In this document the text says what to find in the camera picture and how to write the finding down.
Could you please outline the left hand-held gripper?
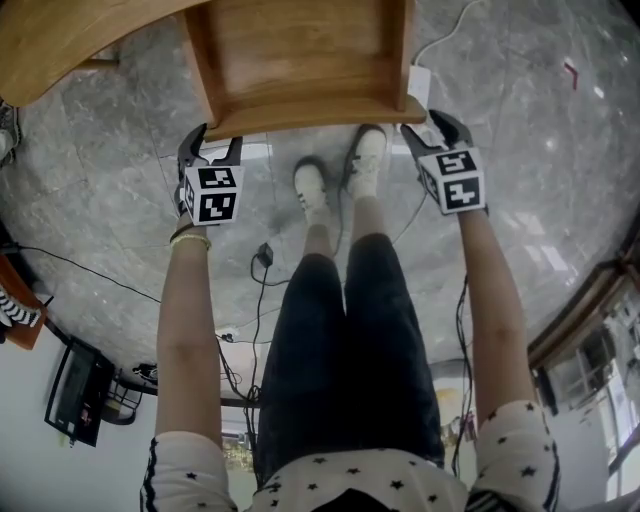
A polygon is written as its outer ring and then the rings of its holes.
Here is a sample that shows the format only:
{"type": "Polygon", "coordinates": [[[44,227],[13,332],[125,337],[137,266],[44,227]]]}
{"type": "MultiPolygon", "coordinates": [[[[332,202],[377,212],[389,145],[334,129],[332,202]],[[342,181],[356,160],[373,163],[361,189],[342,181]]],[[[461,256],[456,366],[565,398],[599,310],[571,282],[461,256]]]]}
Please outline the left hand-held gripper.
{"type": "MultiPolygon", "coordinates": [[[[178,148],[180,165],[194,165],[207,124],[194,128],[178,148]]],[[[187,166],[178,188],[179,205],[186,209],[195,226],[214,226],[236,221],[244,182],[243,137],[234,137],[224,157],[216,165],[187,166]]]]}

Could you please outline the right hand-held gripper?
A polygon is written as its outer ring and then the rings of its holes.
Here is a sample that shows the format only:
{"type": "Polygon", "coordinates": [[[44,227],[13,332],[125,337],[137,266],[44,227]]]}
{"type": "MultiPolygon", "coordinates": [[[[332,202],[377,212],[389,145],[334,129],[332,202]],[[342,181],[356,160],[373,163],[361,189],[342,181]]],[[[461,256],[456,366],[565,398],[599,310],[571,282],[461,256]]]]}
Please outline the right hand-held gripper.
{"type": "Polygon", "coordinates": [[[440,110],[430,109],[429,116],[448,149],[429,145],[409,125],[400,125],[426,193],[443,215],[485,210],[484,165],[469,128],[440,110]]]}

